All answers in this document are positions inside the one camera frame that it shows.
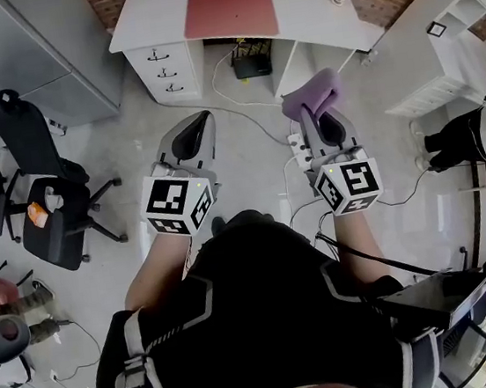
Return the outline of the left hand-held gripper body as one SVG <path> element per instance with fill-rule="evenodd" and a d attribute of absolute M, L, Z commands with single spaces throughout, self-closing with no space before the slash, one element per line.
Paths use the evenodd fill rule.
<path fill-rule="evenodd" d="M 216 149 L 184 160 L 161 153 L 143 179 L 141 217 L 156 232 L 195 236 L 217 200 Z"/>

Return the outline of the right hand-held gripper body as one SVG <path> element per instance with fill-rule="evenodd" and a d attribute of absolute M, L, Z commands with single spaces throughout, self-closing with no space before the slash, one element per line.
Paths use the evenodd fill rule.
<path fill-rule="evenodd" d="M 362 145 L 304 160 L 314 196 L 320 196 L 335 216 L 364 211 L 383 193 L 378 164 Z"/>

